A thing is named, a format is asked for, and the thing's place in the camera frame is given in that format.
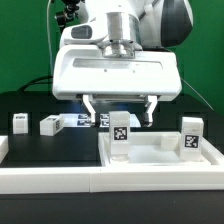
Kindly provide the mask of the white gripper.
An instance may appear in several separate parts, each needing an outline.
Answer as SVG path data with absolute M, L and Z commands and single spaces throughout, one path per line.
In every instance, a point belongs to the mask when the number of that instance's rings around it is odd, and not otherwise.
M 137 51 L 133 58 L 105 58 L 95 45 L 67 45 L 59 50 L 55 61 L 53 95 L 60 100 L 83 95 L 92 127 L 99 126 L 100 118 L 91 95 L 120 99 L 146 96 L 143 125 L 150 127 L 158 99 L 171 101 L 181 89 L 172 52 Z

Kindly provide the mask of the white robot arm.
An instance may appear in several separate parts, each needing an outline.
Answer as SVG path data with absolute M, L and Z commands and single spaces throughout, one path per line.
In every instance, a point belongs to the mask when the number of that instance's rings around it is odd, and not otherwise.
M 80 23 L 65 28 L 53 95 L 80 100 L 98 123 L 95 101 L 144 102 L 151 126 L 160 101 L 175 99 L 181 79 L 174 53 L 193 28 L 188 0 L 77 0 Z

